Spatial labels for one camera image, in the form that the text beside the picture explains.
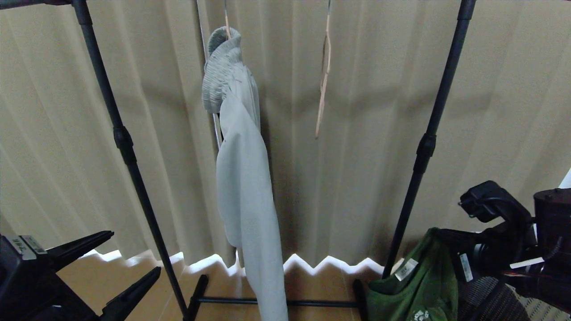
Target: garment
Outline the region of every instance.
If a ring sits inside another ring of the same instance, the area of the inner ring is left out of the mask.
[[[369,321],[456,321],[458,284],[436,230],[428,230],[394,274],[369,283]]]
[[[242,62],[240,34],[216,29],[208,40],[202,98],[220,113],[224,141],[216,159],[220,216],[231,245],[244,253],[246,277],[264,321],[287,321],[282,244],[268,153],[260,134],[258,88]]]

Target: white label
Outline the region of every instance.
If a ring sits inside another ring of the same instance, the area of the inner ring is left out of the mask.
[[[32,249],[26,244],[26,242],[22,241],[21,238],[14,236],[7,239],[10,244],[12,244],[16,252],[22,256],[22,260],[27,261],[36,259],[34,251],[32,251]]]
[[[47,254],[46,250],[31,235],[20,236],[37,254]]]
[[[460,262],[462,263],[462,269],[464,270],[464,277],[466,282],[470,282],[474,279],[472,275],[472,269],[470,268],[470,262],[468,261],[468,256],[466,253],[460,255]]]
[[[529,260],[525,260],[522,262],[512,263],[509,265],[509,267],[510,268],[520,268],[520,267],[539,264],[539,263],[543,263],[543,262],[545,262],[545,260],[543,260],[543,258],[534,258],[534,259],[529,259]]]
[[[417,261],[409,259],[406,264],[395,273],[396,278],[399,279],[399,281],[404,280],[404,278],[414,271],[417,265]]]

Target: horizontal black bar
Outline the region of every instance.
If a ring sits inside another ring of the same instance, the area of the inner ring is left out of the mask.
[[[201,303],[226,303],[226,304],[257,304],[256,299],[217,298],[203,296],[197,299]],[[331,307],[331,308],[358,308],[357,302],[349,301],[319,301],[319,300],[287,300],[287,305],[298,307]]]

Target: brown tile floor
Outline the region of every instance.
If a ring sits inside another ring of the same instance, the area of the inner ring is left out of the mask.
[[[58,274],[95,312],[100,314],[105,303],[156,265],[156,261],[148,255],[141,256],[139,260],[137,264],[130,266],[123,259],[106,262],[98,255],[92,255],[77,260]],[[228,275],[227,269],[220,262],[200,271],[191,272],[191,269],[185,267],[183,261],[179,260],[174,263],[174,269],[179,275],[178,280],[187,302],[201,274],[207,274],[210,280],[206,291],[208,296],[254,297],[246,278],[239,272]],[[351,286],[354,279],[372,280],[379,277],[377,272],[367,267],[348,274],[331,264],[326,264],[318,273],[311,275],[294,263],[285,272],[285,288],[288,299],[354,300]],[[359,321],[359,313],[348,308],[290,307],[289,319],[290,321]],[[164,270],[128,320],[182,320]],[[257,306],[202,304],[197,320],[258,321],[260,316]]]

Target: curtain fold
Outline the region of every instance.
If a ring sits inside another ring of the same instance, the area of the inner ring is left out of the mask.
[[[235,251],[218,215],[202,106],[203,38],[224,2],[90,1],[104,63],[170,254]],[[384,263],[456,25],[457,1],[335,1],[313,138],[327,1],[228,0],[259,86],[284,258]],[[456,205],[493,179],[532,210],[571,167],[571,6],[480,0],[405,234],[486,227]],[[69,6],[0,12],[2,231],[46,247],[99,230],[101,252],[154,249]]]

